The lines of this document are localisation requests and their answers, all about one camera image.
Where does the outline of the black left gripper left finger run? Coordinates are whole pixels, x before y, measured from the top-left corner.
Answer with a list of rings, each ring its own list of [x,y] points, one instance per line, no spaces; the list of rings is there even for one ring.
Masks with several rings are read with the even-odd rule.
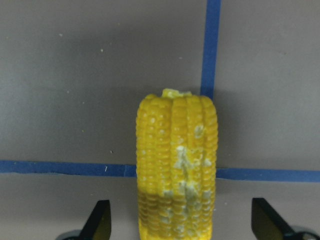
[[[109,240],[112,232],[109,200],[99,200],[82,228],[78,240]]]

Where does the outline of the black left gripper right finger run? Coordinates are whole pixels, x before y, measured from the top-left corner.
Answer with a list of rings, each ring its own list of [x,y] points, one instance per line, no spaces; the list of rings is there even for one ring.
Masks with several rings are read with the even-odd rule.
[[[251,230],[257,240],[301,240],[302,234],[276,212],[265,198],[251,201]]]

